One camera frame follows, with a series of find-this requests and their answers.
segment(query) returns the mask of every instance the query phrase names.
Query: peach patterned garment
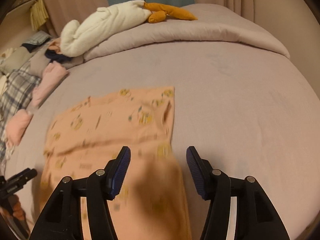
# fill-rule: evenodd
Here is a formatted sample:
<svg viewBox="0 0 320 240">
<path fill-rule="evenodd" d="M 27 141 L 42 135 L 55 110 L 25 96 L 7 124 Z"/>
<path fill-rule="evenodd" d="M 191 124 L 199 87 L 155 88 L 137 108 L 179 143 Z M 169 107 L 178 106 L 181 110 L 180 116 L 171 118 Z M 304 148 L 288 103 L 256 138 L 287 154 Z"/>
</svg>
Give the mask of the peach patterned garment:
<svg viewBox="0 0 320 240">
<path fill-rule="evenodd" d="M 45 144 L 41 209 L 64 176 L 89 176 L 125 145 L 131 162 L 120 194 L 108 201 L 119 240 L 191 239 L 182 173 L 170 145 L 173 94 L 173 87 L 123 89 L 58 115 Z M 84 239 L 90 240 L 85 198 L 81 212 Z"/>
</svg>

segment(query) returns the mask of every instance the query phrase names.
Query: folded pink cloth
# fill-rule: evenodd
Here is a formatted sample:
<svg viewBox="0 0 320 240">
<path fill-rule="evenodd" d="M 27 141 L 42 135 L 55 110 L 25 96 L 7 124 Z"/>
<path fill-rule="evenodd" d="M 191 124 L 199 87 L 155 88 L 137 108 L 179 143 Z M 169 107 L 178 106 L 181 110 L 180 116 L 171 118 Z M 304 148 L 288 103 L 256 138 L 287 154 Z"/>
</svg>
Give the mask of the folded pink cloth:
<svg viewBox="0 0 320 240">
<path fill-rule="evenodd" d="M 31 100 L 32 106 L 40 106 L 68 74 L 69 71 L 60 63 L 56 61 L 49 63 L 42 73 L 40 85 L 33 89 Z"/>
<path fill-rule="evenodd" d="M 20 144 L 21 138 L 28 127 L 33 114 L 25 109 L 20 109 L 7 123 L 7 146 L 13 147 Z"/>
</svg>

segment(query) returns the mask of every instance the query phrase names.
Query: white plush body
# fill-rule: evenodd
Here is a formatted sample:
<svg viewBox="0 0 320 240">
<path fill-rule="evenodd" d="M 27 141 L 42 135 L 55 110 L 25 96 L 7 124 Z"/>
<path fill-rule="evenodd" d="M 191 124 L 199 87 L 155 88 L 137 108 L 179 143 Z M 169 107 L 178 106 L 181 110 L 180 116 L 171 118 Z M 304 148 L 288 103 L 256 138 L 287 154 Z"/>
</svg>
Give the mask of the white plush body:
<svg viewBox="0 0 320 240">
<path fill-rule="evenodd" d="M 68 22 L 61 33 L 61 52 L 77 57 L 113 34 L 142 24 L 151 15 L 143 4 L 143 0 L 134 0 L 101 7 L 82 24 L 77 20 Z"/>
</svg>

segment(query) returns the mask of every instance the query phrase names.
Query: bed sheet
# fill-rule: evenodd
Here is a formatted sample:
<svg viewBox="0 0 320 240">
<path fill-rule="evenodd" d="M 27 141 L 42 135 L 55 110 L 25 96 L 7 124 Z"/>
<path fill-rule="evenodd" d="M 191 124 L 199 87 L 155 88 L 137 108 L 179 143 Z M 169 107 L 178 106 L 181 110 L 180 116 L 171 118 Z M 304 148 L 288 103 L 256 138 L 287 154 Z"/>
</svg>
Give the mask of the bed sheet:
<svg viewBox="0 0 320 240">
<path fill-rule="evenodd" d="M 185 159 L 194 145 L 213 168 L 254 176 L 273 202 L 291 239 L 320 209 L 320 101 L 284 56 L 221 41 L 152 44 L 70 69 L 70 76 L 33 117 L 6 175 L 36 168 L 18 192 L 27 216 L 39 215 L 37 196 L 45 135 L 53 117 L 87 96 L 123 88 L 175 86 L 172 149 L 183 171 L 193 239 L 208 202 L 196 193 Z M 232 202 L 228 240 L 236 219 Z"/>
</svg>

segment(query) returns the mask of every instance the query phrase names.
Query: silver bolt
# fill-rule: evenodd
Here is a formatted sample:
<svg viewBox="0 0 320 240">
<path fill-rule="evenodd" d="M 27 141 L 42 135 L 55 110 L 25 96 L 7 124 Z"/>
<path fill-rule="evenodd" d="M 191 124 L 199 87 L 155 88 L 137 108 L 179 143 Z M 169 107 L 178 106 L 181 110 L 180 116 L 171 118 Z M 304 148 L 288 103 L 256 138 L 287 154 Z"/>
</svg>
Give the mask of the silver bolt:
<svg viewBox="0 0 320 240">
<path fill-rule="evenodd" d="M 97 170 L 97 171 L 96 171 L 96 174 L 97 174 L 98 176 L 102 176 L 103 174 L 105 174 L 105 171 L 104 171 L 104 170 Z"/>
<path fill-rule="evenodd" d="M 68 183 L 70 180 L 71 180 L 71 178 L 70 178 L 69 176 L 65 176 L 65 177 L 62 179 L 62 182 L 63 182 L 63 183 Z"/>
<path fill-rule="evenodd" d="M 218 169 L 214 169 L 214 170 L 212 171 L 212 174 L 219 176 L 219 175 L 221 175 L 221 171 L 218 170 Z"/>
<path fill-rule="evenodd" d="M 247 181 L 251 182 L 251 183 L 254 183 L 256 181 L 256 179 L 252 176 L 248 176 L 247 177 Z"/>
</svg>

